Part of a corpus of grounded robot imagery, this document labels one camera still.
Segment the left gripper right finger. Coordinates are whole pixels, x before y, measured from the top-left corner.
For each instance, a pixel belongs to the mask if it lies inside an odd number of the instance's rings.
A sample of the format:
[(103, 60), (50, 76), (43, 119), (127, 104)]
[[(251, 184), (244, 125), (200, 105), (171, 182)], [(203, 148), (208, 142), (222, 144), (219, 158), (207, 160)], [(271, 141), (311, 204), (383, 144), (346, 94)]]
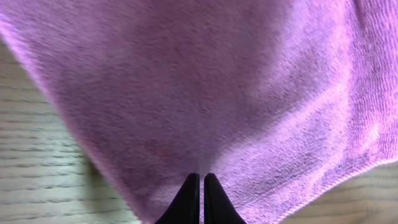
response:
[(207, 174), (204, 181), (204, 219), (204, 224), (246, 224), (214, 173)]

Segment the purple cloth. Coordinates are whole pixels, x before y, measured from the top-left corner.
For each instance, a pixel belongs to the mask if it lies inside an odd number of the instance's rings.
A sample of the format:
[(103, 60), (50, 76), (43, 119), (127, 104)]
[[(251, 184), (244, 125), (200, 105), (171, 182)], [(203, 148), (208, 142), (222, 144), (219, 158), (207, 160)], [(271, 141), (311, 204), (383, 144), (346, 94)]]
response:
[(276, 223), (397, 160), (396, 1), (1, 1), (1, 35), (143, 223), (215, 173)]

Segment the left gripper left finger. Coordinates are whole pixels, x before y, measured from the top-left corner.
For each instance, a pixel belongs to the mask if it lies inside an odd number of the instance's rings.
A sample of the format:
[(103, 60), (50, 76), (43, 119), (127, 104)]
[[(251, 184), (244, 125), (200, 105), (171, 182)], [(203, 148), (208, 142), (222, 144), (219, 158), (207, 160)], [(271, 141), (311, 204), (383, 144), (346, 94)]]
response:
[(199, 224), (200, 176), (191, 173), (155, 224)]

